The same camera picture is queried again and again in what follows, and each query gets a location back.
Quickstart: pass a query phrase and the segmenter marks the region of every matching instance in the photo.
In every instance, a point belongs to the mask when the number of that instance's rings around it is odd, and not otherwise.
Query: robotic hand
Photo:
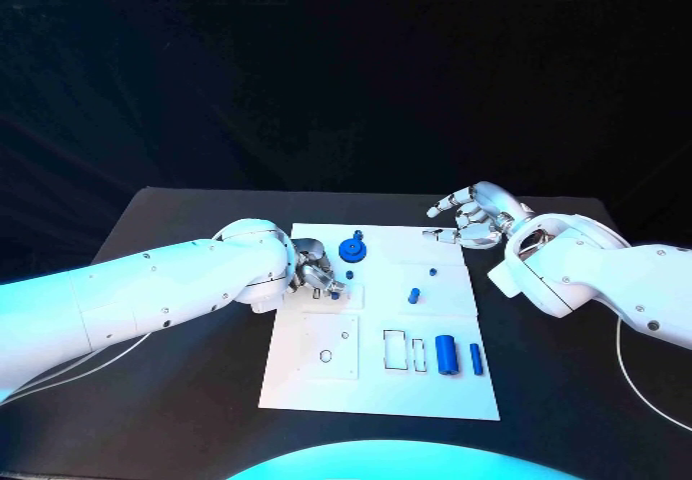
[[[489,272],[507,297],[523,293],[564,317],[588,300],[604,303],[641,333],[692,348],[692,252],[667,245],[630,247],[581,215],[538,215],[494,184],[479,182],[443,198],[428,217],[458,206],[458,229],[424,236],[486,249],[507,237],[504,260]]]
[[[72,358],[213,312],[233,300],[257,313],[310,285],[342,292],[324,247],[267,220],[228,225],[212,240],[0,286],[0,402]]]

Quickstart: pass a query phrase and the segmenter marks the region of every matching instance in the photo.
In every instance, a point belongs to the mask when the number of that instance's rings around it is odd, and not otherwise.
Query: black table
[[[440,197],[147,188],[95,262],[208,238],[244,217],[267,218],[287,232],[293,222],[453,226],[451,214],[425,217]],[[594,199],[523,201],[539,213],[579,213],[613,225]],[[0,408],[0,470],[222,479],[316,445],[405,439],[490,450],[587,478],[688,476],[692,434],[653,414],[626,385],[610,311],[591,302],[564,319],[546,316],[486,277],[502,249],[464,255],[500,422],[258,409],[274,312],[255,315],[231,304],[153,334],[97,374]],[[623,328],[633,380],[689,423],[692,353]]]

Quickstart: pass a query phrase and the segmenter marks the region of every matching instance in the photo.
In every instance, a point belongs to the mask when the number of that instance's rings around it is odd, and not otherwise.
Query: black tabletop
[[[451,214],[425,217],[440,197],[147,188],[95,262],[208,238],[244,217],[272,220],[287,232],[294,222],[451,227]],[[523,201],[539,213],[579,213],[613,226],[598,200]],[[549,317],[523,296],[507,299],[486,277],[502,249],[464,255],[500,422],[259,409],[274,312],[255,315],[231,304],[154,333],[98,373],[0,408],[0,470],[223,479],[316,445],[404,439],[499,452],[585,478],[686,477],[692,434],[649,410],[626,384],[610,311],[591,302],[568,317]],[[692,423],[692,353],[623,328],[640,390]]]

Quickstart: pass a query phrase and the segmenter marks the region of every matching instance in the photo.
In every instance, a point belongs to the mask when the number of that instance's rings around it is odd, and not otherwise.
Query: blue bolt
[[[421,295],[421,291],[417,288],[414,288],[411,290],[411,295],[408,296],[408,303],[418,303],[419,295]]]

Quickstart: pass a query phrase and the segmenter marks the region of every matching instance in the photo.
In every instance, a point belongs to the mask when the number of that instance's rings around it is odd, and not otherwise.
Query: blue object
[[[473,361],[473,373],[483,375],[483,362],[480,361],[480,348],[477,343],[471,343],[471,361]]]
[[[324,478],[577,479],[552,468],[499,453],[404,440],[360,440],[306,448],[272,458],[231,477],[232,480]]]
[[[411,290],[411,295],[408,296],[408,303],[418,303],[418,297],[421,296],[421,291],[414,288]]]
[[[347,263],[357,263],[368,253],[363,243],[363,232],[356,230],[353,233],[353,238],[349,238],[339,245],[339,256],[342,260]]]
[[[435,350],[437,371],[441,375],[455,375],[458,373],[458,362],[454,337],[451,335],[440,335],[435,337]]]

